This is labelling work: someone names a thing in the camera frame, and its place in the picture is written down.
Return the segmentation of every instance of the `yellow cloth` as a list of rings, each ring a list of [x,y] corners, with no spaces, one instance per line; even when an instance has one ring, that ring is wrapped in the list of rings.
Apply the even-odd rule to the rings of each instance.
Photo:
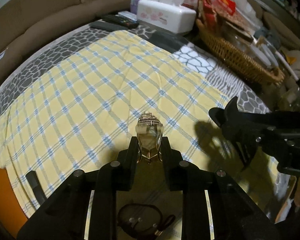
[[[0,167],[30,217],[39,207],[25,178],[30,170],[49,197],[74,170],[92,171],[116,159],[136,135],[140,114],[151,111],[184,159],[204,170],[225,169],[264,207],[276,163],[259,154],[240,173],[237,155],[229,155],[208,116],[227,102],[170,53],[126,31],[113,32],[50,69],[0,117]],[[263,167],[254,165],[260,161]],[[177,224],[173,239],[181,237],[180,219]]]

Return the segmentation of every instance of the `metal bolt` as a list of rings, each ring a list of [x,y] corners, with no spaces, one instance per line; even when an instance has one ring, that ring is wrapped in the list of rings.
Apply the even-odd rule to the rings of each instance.
[[[187,162],[187,161],[181,161],[181,162],[179,162],[179,165],[181,167],[188,167],[189,166],[189,162]]]
[[[73,176],[80,177],[83,174],[83,170],[75,170],[73,172]]]
[[[289,146],[294,146],[294,141],[287,141],[287,144],[288,144]]]
[[[219,171],[217,171],[217,175],[218,175],[219,177],[224,177],[224,176],[226,176],[227,174],[226,174],[225,171],[219,170]]]
[[[110,163],[111,167],[118,167],[120,165],[119,161],[113,161]]]

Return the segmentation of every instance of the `tissue box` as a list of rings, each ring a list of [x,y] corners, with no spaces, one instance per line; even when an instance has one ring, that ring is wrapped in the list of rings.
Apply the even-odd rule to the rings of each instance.
[[[192,30],[196,11],[184,6],[175,6],[157,0],[140,0],[137,19],[173,33],[187,33]]]

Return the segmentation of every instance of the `brown sofa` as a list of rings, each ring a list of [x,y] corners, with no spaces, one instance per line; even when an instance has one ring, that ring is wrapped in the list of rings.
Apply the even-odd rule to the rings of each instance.
[[[130,0],[11,0],[0,9],[0,85],[32,53]]]

